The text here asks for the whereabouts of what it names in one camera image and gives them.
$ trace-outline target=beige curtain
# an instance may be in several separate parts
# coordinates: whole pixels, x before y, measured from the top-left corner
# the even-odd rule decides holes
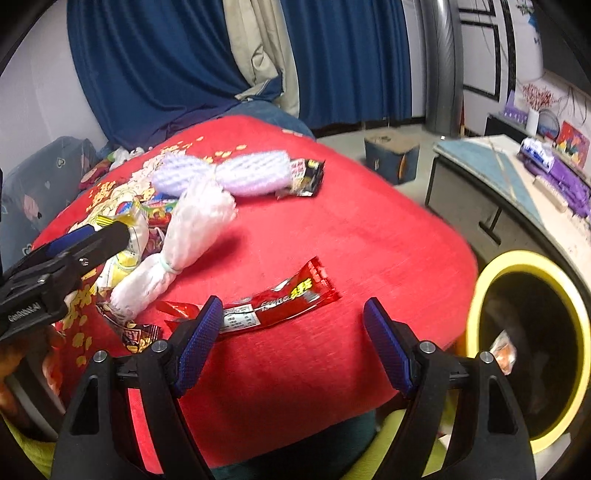
[[[283,94],[275,104],[300,113],[300,90],[287,26],[280,0],[223,0],[230,46],[236,64],[252,86],[236,95],[241,100],[282,73]]]

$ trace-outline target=black snack wrapper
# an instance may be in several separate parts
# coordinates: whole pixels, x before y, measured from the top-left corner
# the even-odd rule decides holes
[[[291,187],[279,190],[278,198],[286,196],[313,197],[318,193],[324,177],[324,162],[311,158],[291,161]]]

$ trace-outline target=metal screw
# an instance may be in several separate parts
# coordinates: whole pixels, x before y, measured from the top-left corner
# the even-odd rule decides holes
[[[106,358],[107,352],[105,352],[104,350],[99,350],[92,356],[92,359],[98,364],[106,360]]]
[[[167,346],[166,340],[158,340],[152,344],[152,351],[156,353],[164,352]]]
[[[421,342],[418,347],[423,353],[433,353],[436,350],[435,344],[431,342]]]
[[[495,357],[492,356],[492,353],[490,352],[481,352],[480,360],[482,360],[486,364],[491,364],[495,360]]]

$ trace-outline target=red fabric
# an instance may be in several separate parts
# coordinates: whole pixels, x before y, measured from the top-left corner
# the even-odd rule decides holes
[[[162,298],[203,304],[215,294],[237,300],[277,285],[315,255],[343,296],[297,319],[215,345],[199,383],[181,399],[187,424],[211,467],[296,442],[392,397],[362,326],[368,298],[377,296],[393,319],[407,322],[421,339],[443,346],[462,334],[476,278],[466,243],[375,173],[308,138],[230,116],[179,133],[105,181],[125,181],[162,148],[190,143],[187,153],[198,157],[287,150],[292,158],[326,160],[324,185],[314,199],[239,199],[237,219]],[[86,195],[75,201],[37,245],[84,219],[89,203]],[[125,353],[92,304],[85,305],[89,301],[82,296],[83,326],[75,320],[67,330],[66,400],[82,372],[76,359],[83,365],[102,348],[113,355]],[[138,321],[157,323],[168,334],[164,318],[151,307]],[[80,333],[83,338],[76,340]],[[135,400],[133,408],[141,417]],[[157,470],[145,422],[138,421],[136,430],[148,452],[147,466]]]

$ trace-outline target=white plastic bag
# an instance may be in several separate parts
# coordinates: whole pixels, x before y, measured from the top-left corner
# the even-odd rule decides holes
[[[113,289],[111,306],[126,320],[135,319],[213,245],[235,216],[232,195],[212,179],[193,179],[173,211],[162,251],[147,257]]]

